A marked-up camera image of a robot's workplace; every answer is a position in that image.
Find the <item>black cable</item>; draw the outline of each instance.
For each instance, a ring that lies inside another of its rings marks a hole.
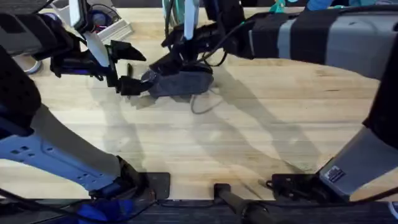
[[[216,65],[212,65],[212,64],[208,63],[207,60],[205,60],[205,64],[210,67],[219,67],[224,63],[227,55],[228,55],[228,53],[224,51],[223,58]]]
[[[169,7],[166,10],[166,19],[165,19],[165,25],[164,25],[164,35],[165,35],[166,40],[169,38],[169,23],[170,23],[170,17],[172,15],[174,1],[175,0],[170,0]],[[167,48],[169,49],[170,52],[172,51],[172,47],[170,45],[168,45]]]
[[[74,217],[74,218],[78,218],[80,220],[84,220],[86,222],[93,222],[93,223],[125,223],[125,222],[128,222],[129,220],[132,220],[133,218],[136,218],[137,216],[139,216],[144,211],[148,210],[149,208],[151,208],[153,205],[155,205],[157,203],[157,201],[154,201],[154,202],[148,204],[142,210],[140,210],[139,212],[135,213],[134,215],[132,215],[131,217],[129,217],[129,218],[125,219],[125,220],[109,222],[109,221],[102,221],[102,220],[96,220],[96,219],[92,219],[92,218],[87,218],[87,217],[84,217],[84,216],[82,216],[80,214],[77,214],[77,213],[74,213],[74,212],[68,212],[68,211],[62,210],[60,208],[55,208],[55,207],[51,207],[51,206],[48,206],[48,205],[43,205],[43,204],[37,203],[37,202],[35,202],[33,200],[29,200],[29,199],[23,198],[21,196],[18,196],[16,194],[13,194],[11,192],[8,192],[8,191],[6,191],[4,189],[1,189],[1,188],[0,188],[0,195],[5,197],[5,198],[8,198],[10,200],[13,200],[13,201],[16,201],[16,202],[19,202],[19,203],[23,203],[24,205],[27,205],[29,207],[34,207],[34,208],[37,208],[37,209],[40,209],[40,210],[46,210],[46,211],[54,212],[54,213],[61,214],[61,215],[67,215],[69,217]]]
[[[377,200],[389,197],[391,195],[398,194],[398,187],[394,187],[393,189],[387,190],[385,192],[381,192],[377,195],[373,195],[361,200],[357,200],[354,202],[346,202],[346,203],[326,203],[326,204],[318,204],[318,205],[284,205],[284,204],[278,204],[278,203],[273,203],[273,202],[258,202],[258,204],[261,205],[267,205],[267,206],[272,206],[272,207],[279,207],[279,208],[336,208],[336,207],[352,207],[355,205],[363,205],[365,203],[369,202],[375,202]]]
[[[252,24],[255,21],[247,21],[247,22],[243,22],[241,24],[239,24],[238,26],[234,27],[229,33],[227,33],[217,44],[216,46],[213,48],[213,50],[211,50],[208,54],[203,55],[202,58],[196,60],[196,61],[192,61],[192,62],[188,62],[186,65],[196,65],[197,63],[200,62],[204,62],[206,59],[210,58],[223,44],[224,42],[231,37],[232,34],[234,34],[237,30],[239,30],[240,28]]]
[[[47,7],[47,6],[49,6],[51,3],[53,3],[55,0],[48,0],[42,7],[40,7],[40,8],[38,8],[38,9],[36,9],[36,10],[34,10],[33,12],[32,12],[32,14],[36,14],[36,13],[39,13],[42,9],[44,9],[45,7]]]
[[[92,4],[91,5],[91,7],[94,7],[94,6],[103,6],[103,7],[107,8],[107,9],[109,9],[110,11],[114,12],[115,15],[117,15],[117,17],[119,19],[122,19],[122,17],[120,17],[119,14],[116,12],[116,10],[114,10],[112,7],[109,7],[109,6],[105,5],[105,4],[100,4],[100,3],[96,3],[96,4]]]
[[[390,4],[390,5],[345,7],[340,9],[340,14],[345,14],[350,12],[386,12],[386,11],[398,11],[398,6]]]

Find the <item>sticker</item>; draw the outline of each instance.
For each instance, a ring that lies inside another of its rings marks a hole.
[[[346,175],[339,167],[333,166],[326,174],[324,175],[330,182],[335,183],[337,180],[340,180],[344,175]]]

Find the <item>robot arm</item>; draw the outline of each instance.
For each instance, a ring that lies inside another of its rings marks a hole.
[[[108,86],[122,95],[137,95],[150,83],[118,78],[115,63],[121,58],[145,60],[129,43],[104,46],[91,34],[84,16],[75,27],[86,41],[67,32],[50,17],[40,14],[0,14],[0,158],[21,162],[80,184],[94,198],[137,197],[149,187],[152,176],[138,173],[118,156],[105,153],[64,126],[42,104],[34,82],[11,56],[51,57],[56,75],[74,73],[106,77]],[[89,50],[82,52],[80,42]],[[168,185],[169,174],[161,184]],[[160,198],[167,198],[168,186]]]
[[[223,48],[242,58],[287,58],[381,81],[364,128],[316,174],[274,174],[267,187],[276,199],[347,201],[355,190],[398,166],[395,6],[267,12],[248,19],[239,1],[208,0],[205,7],[216,23],[199,27],[190,40],[181,38],[182,29],[176,27],[162,44],[173,45],[171,53],[152,64],[153,70],[171,75],[203,61],[191,59],[199,53]]]

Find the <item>wooden tabletop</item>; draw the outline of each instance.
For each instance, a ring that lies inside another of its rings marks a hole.
[[[253,14],[266,9],[250,9]],[[167,49],[161,9],[120,9],[146,57],[129,61],[136,77]],[[200,19],[206,18],[200,12]],[[221,58],[218,52],[212,59]],[[126,74],[128,61],[118,63]],[[209,199],[214,183],[244,198],[272,199],[259,180],[275,173],[314,173],[361,127],[377,81],[290,60],[229,55],[214,69],[211,91],[192,98],[148,95],[130,100],[95,78],[55,77],[44,62],[33,75],[43,102],[71,130],[120,155],[139,171],[171,173],[170,198]],[[394,171],[357,191],[363,198],[398,185]],[[78,184],[23,164],[0,161],[0,187],[30,198],[87,198]]]

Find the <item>black mount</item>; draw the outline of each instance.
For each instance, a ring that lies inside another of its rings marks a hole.
[[[274,174],[264,187],[272,190],[277,201],[339,203],[349,200],[327,187],[317,174]]]
[[[121,176],[111,185],[92,190],[92,198],[129,199],[139,198],[153,201],[167,199],[170,194],[170,174],[167,172],[138,172],[124,159],[117,156]]]

